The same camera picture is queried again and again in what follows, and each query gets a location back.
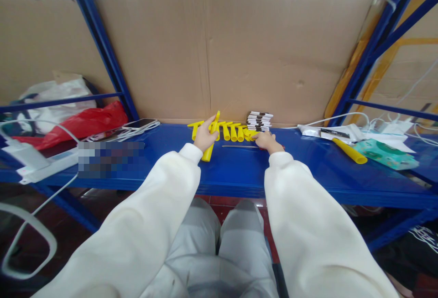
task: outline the cardboard sheet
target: cardboard sheet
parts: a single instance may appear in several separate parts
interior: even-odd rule
[[[0,103],[9,104],[53,70],[80,73],[102,93],[114,88],[73,0],[0,0]]]
[[[323,118],[373,0],[96,0],[141,117]],[[52,78],[111,82],[72,0],[1,0],[0,102]]]

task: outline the white charger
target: white charger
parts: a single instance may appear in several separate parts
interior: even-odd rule
[[[6,141],[9,146],[3,147],[2,150],[12,155],[20,161],[29,170],[39,170],[50,165],[50,162],[32,145],[21,143],[17,140]]]

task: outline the white paper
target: white paper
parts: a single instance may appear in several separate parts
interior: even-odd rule
[[[402,141],[399,140],[383,140],[383,139],[376,139],[376,141],[379,141],[380,143],[385,143],[386,145],[389,145],[393,148],[396,148],[397,150],[400,150],[402,152],[406,153],[416,153],[414,150],[411,150],[409,147],[405,145]]]

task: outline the power strip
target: power strip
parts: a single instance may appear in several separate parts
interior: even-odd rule
[[[30,167],[23,167],[17,170],[17,173],[23,177],[20,181],[25,185],[28,183],[37,183],[51,175],[54,175],[64,169],[70,168],[78,163],[78,148],[75,147],[71,150],[59,153],[50,158],[47,158],[50,164],[47,167],[41,169],[32,169]]]

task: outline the white jacket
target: white jacket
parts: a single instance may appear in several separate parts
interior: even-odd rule
[[[145,296],[199,185],[202,152],[163,155],[35,298]],[[269,221],[291,298],[397,298],[355,225],[287,152],[265,172]]]

